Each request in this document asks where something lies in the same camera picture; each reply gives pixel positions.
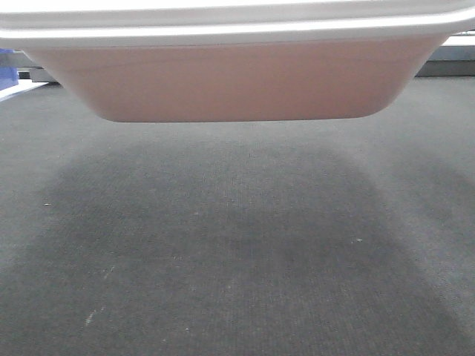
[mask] floor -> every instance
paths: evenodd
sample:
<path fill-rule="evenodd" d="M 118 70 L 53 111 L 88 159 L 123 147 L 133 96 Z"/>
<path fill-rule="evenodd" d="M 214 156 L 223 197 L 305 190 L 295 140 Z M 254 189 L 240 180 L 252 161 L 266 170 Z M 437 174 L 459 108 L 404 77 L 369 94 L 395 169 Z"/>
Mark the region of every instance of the floor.
<path fill-rule="evenodd" d="M 3 355 L 475 355 L 475 79 L 364 119 L 0 102 Z"/>

